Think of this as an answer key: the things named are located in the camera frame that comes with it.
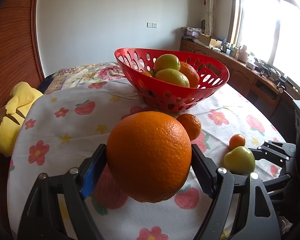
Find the green apple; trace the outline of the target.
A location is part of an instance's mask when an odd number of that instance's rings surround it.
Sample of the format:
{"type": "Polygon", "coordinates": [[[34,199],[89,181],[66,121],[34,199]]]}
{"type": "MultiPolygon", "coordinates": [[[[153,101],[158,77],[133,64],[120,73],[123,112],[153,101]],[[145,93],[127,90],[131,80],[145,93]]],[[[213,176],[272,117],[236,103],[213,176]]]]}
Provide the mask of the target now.
{"type": "Polygon", "coordinates": [[[249,148],[238,146],[224,156],[223,164],[231,173],[250,174],[255,169],[255,157],[249,148]]]}

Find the large orange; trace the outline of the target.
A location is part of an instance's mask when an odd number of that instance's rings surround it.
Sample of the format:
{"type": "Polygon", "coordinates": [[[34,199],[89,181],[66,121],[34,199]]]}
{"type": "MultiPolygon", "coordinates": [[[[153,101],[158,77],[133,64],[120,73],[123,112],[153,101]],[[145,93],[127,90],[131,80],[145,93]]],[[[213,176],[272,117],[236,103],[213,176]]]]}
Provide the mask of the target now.
{"type": "Polygon", "coordinates": [[[190,64],[181,62],[179,71],[187,77],[191,88],[197,88],[199,85],[199,75],[190,64]]]}
{"type": "Polygon", "coordinates": [[[120,189],[138,202],[173,197],[187,180],[192,148],[176,118],[161,112],[139,112],[122,119],[106,146],[107,163],[120,189]]]}

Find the yellow-green pear with stem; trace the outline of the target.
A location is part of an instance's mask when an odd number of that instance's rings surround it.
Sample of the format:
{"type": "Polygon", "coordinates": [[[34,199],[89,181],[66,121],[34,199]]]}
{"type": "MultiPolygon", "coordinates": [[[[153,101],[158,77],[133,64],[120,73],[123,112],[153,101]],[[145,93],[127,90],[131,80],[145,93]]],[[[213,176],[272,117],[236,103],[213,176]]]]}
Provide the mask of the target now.
{"type": "Polygon", "coordinates": [[[155,78],[173,85],[182,87],[189,87],[189,81],[187,77],[181,72],[174,69],[163,69],[155,74],[155,78]]]}

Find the round yellow-green apple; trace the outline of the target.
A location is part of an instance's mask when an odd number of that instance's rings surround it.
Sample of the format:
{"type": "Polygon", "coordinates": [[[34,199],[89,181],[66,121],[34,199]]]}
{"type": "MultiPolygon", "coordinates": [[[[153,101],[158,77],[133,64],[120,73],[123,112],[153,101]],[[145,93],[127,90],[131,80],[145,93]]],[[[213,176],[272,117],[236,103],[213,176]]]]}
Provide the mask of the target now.
{"type": "Polygon", "coordinates": [[[163,69],[174,69],[180,70],[180,61],[173,54],[164,54],[158,57],[154,63],[153,70],[154,72],[158,72],[163,69]]]}

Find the small tangerine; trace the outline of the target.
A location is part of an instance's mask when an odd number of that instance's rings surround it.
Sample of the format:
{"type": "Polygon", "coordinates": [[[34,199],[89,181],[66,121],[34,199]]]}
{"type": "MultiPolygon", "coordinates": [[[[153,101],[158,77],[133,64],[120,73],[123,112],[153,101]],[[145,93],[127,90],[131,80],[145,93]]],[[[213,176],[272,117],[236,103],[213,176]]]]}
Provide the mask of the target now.
{"type": "Polygon", "coordinates": [[[245,137],[241,134],[233,135],[229,140],[230,149],[233,150],[240,146],[245,146],[245,137]]]}
{"type": "Polygon", "coordinates": [[[145,75],[145,76],[152,77],[152,74],[150,72],[140,72],[140,73],[145,75]]]}

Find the wooden chair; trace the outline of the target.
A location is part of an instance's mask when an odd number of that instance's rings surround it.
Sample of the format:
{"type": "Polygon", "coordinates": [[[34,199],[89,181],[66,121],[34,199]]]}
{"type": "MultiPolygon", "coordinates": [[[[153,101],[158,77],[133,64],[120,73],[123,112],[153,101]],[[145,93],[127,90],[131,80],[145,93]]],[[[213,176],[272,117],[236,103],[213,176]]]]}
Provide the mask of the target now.
{"type": "Polygon", "coordinates": [[[269,119],[277,108],[281,96],[282,93],[270,81],[255,79],[247,99],[269,119]]]}

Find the long wooden sideboard cabinet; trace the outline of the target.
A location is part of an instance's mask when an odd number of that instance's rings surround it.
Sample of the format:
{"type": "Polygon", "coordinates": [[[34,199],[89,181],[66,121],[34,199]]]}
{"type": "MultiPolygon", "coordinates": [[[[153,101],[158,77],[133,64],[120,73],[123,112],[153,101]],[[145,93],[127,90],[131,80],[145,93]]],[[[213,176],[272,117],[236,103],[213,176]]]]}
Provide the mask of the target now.
{"type": "MultiPolygon", "coordinates": [[[[228,68],[230,72],[230,79],[228,81],[228,84],[232,86],[235,90],[237,90],[240,94],[242,94],[242,96],[244,96],[246,99],[250,87],[255,81],[255,79],[270,81],[265,76],[261,76],[260,74],[258,74],[257,71],[249,69],[248,67],[245,66],[245,64],[241,63],[240,61],[224,53],[219,53],[210,48],[206,48],[205,46],[195,43],[194,41],[190,41],[185,38],[182,38],[180,42],[180,50],[197,53],[197,54],[203,54],[221,61],[228,68]]],[[[300,93],[297,92],[295,89],[293,89],[293,87],[289,83],[286,83],[282,87],[282,89],[283,92],[282,92],[281,100],[279,101],[279,104],[275,109],[275,111],[279,109],[279,107],[282,106],[283,103],[285,103],[290,109],[293,109],[294,108],[293,100],[300,100],[300,93]]]]}

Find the medium bumpy tangerine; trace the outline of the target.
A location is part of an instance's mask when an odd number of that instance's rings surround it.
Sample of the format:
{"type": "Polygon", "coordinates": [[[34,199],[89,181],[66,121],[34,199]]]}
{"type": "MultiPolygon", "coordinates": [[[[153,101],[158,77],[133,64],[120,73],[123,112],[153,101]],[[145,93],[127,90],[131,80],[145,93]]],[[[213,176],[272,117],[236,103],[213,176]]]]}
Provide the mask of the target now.
{"type": "Polygon", "coordinates": [[[185,128],[191,141],[197,139],[201,133],[202,125],[200,120],[192,114],[182,114],[177,117],[177,120],[185,128]]]}

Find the yellow plush toy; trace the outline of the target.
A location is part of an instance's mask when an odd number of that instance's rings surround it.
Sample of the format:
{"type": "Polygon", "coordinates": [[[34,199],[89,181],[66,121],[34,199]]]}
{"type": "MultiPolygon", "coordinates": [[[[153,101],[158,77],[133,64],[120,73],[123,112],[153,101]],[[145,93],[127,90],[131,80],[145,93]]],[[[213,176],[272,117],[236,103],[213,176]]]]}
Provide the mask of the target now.
{"type": "Polygon", "coordinates": [[[26,82],[16,84],[10,100],[0,109],[0,153],[10,157],[26,116],[34,102],[43,96],[26,82]]]}

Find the white pink bottle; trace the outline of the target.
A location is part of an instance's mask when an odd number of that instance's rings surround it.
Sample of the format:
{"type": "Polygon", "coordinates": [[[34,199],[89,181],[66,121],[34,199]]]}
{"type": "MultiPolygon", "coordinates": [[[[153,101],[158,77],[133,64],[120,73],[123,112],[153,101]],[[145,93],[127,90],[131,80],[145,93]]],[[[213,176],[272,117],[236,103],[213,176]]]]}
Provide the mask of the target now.
{"type": "Polygon", "coordinates": [[[246,45],[242,45],[240,46],[239,50],[238,50],[238,61],[241,61],[243,63],[246,63],[248,60],[248,52],[247,52],[247,46],[246,45]]]}

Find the red perforated plastic fruit basket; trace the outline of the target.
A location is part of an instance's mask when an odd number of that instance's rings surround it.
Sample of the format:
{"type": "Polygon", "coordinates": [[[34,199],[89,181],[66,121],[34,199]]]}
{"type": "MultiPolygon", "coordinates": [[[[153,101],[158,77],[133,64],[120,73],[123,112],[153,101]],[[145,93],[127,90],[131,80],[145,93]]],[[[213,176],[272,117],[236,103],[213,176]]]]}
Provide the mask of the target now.
{"type": "Polygon", "coordinates": [[[114,55],[143,100],[164,111],[192,108],[226,84],[230,77],[223,63],[203,54],[120,48],[114,55]]]}

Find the cardboard box on sideboard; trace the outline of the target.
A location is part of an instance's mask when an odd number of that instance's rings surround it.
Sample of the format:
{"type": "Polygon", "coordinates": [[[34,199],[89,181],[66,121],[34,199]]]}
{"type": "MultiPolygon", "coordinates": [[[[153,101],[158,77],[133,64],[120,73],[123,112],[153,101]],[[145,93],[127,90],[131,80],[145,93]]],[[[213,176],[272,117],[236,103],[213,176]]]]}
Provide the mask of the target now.
{"type": "Polygon", "coordinates": [[[206,46],[212,47],[212,48],[219,48],[222,44],[221,41],[217,40],[214,37],[211,37],[209,35],[205,35],[203,33],[200,33],[198,36],[198,40],[205,44],[206,46]]]}

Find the wooden framed window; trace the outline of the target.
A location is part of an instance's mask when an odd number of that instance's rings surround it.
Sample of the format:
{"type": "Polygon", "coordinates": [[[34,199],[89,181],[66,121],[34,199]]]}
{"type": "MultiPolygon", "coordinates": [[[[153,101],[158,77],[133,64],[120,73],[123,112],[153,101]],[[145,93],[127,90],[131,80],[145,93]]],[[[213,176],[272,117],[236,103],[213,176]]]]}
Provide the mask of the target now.
{"type": "Polygon", "coordinates": [[[300,94],[300,0],[232,0],[231,40],[300,94]]]}

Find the floral bed quilt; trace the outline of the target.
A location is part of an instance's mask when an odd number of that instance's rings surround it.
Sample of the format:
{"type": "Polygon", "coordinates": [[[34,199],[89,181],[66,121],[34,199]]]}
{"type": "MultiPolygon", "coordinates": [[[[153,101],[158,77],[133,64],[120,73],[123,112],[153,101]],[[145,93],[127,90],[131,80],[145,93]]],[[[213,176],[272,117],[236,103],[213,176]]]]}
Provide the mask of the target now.
{"type": "Polygon", "coordinates": [[[44,94],[91,83],[100,83],[102,86],[108,80],[118,80],[124,77],[123,71],[115,62],[93,63],[65,68],[52,75],[52,81],[44,94]]]}

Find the white wall switch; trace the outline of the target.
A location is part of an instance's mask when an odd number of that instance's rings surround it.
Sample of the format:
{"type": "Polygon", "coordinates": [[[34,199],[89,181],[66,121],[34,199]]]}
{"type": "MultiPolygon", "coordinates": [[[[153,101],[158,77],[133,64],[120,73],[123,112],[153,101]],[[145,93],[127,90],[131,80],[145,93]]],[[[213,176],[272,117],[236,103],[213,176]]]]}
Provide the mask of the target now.
{"type": "Polygon", "coordinates": [[[147,28],[157,28],[157,27],[158,27],[157,23],[147,22],[147,28]]]}

